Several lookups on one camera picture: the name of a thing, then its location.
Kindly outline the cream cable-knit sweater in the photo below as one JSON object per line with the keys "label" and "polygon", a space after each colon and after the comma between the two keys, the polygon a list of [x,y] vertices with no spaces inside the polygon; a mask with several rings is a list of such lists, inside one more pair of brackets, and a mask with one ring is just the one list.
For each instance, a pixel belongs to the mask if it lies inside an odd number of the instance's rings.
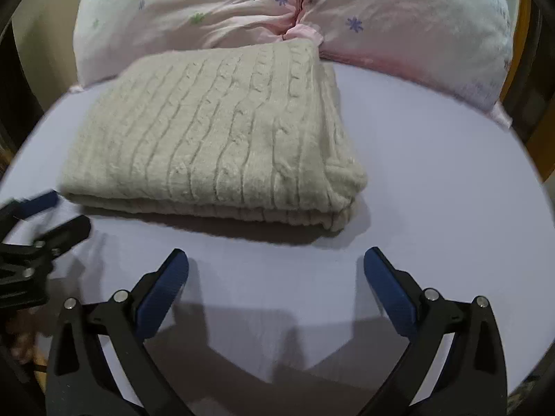
{"label": "cream cable-knit sweater", "polygon": [[308,40],[143,57],[91,106],[62,168],[74,203],[339,231],[367,174]]}

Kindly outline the pink floral pillow with tree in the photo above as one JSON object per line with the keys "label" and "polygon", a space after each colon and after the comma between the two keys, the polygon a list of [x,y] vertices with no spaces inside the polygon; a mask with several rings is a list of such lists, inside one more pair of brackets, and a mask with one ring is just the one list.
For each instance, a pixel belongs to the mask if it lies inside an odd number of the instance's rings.
{"label": "pink floral pillow with tree", "polygon": [[165,51],[281,41],[301,7],[302,0],[81,0],[72,43],[77,79],[90,86]]}

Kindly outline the pink floral pillow with stars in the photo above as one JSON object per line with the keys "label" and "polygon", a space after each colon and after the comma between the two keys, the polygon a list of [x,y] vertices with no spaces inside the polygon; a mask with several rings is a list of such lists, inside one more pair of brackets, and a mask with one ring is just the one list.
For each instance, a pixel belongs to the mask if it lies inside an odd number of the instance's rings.
{"label": "pink floral pillow with stars", "polygon": [[328,60],[449,94],[503,124],[513,59],[506,0],[303,0],[297,20]]}

